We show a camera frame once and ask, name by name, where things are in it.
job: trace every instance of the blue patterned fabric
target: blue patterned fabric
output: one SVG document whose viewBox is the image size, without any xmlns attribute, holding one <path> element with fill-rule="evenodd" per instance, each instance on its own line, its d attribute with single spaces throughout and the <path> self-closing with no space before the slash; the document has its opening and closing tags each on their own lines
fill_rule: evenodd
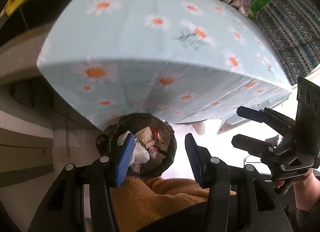
<svg viewBox="0 0 320 232">
<path fill-rule="evenodd" d="M 219 0 L 72 0 L 37 66 L 102 130 L 130 113 L 234 124 L 292 92 L 259 28 Z"/>
<path fill-rule="evenodd" d="M 312 0 L 272 0 L 255 22 L 276 50 L 291 85 L 320 62 L 320 12 Z"/>
</svg>

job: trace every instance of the blue gripper pad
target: blue gripper pad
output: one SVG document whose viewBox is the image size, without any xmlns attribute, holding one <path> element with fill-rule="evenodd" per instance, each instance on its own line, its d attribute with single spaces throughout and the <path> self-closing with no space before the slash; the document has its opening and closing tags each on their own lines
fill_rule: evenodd
<svg viewBox="0 0 320 232">
<path fill-rule="evenodd" d="M 128 134 L 123 145 L 122 153 L 116 166 L 115 184 L 119 187 L 124 182 L 125 176 L 129 168 L 129 163 L 134 150 L 134 135 Z"/>
<path fill-rule="evenodd" d="M 191 133 L 185 137 L 184 144 L 195 180 L 201 187 L 204 186 L 204 172 L 206 163 Z"/>
</svg>

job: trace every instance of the circular hole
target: circular hole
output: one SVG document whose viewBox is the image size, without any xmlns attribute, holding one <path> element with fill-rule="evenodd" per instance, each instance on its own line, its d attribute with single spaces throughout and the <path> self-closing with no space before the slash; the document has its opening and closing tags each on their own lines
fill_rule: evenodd
<svg viewBox="0 0 320 232">
<path fill-rule="evenodd" d="M 298 94 L 299 94 L 299 97 L 302 98 L 302 87 L 299 87 Z"/>
<path fill-rule="evenodd" d="M 313 111 L 315 111 L 315 113 L 317 113 L 318 109 L 319 109 L 319 101 L 318 99 L 314 99 L 313 100 L 313 103 L 312 103 L 312 108 L 313 108 Z"/>
<path fill-rule="evenodd" d="M 307 90 L 306 95 L 304 96 L 305 102 L 307 104 L 307 106 L 310 106 L 310 102 L 311 102 L 311 95 L 309 90 Z"/>
</svg>

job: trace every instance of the table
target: table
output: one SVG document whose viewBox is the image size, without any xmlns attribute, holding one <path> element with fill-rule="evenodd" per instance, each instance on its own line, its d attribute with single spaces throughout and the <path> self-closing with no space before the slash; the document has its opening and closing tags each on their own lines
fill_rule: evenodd
<svg viewBox="0 0 320 232">
<path fill-rule="evenodd" d="M 139 112 L 235 124 L 239 106 L 273 107 L 292 92 L 261 31 L 219 0 L 72 0 L 37 67 L 101 130 Z"/>
</svg>

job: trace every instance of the red wrapper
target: red wrapper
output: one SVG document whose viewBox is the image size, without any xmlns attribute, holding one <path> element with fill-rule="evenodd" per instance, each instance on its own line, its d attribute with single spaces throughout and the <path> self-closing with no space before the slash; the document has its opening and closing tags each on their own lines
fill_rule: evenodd
<svg viewBox="0 0 320 232">
<path fill-rule="evenodd" d="M 153 131 L 153 137 L 154 137 L 154 139 L 156 139 L 156 140 L 160 140 L 160 139 L 161 139 L 160 133 L 159 133 L 159 131 L 158 131 L 157 129 L 155 129 L 155 130 Z"/>
</svg>

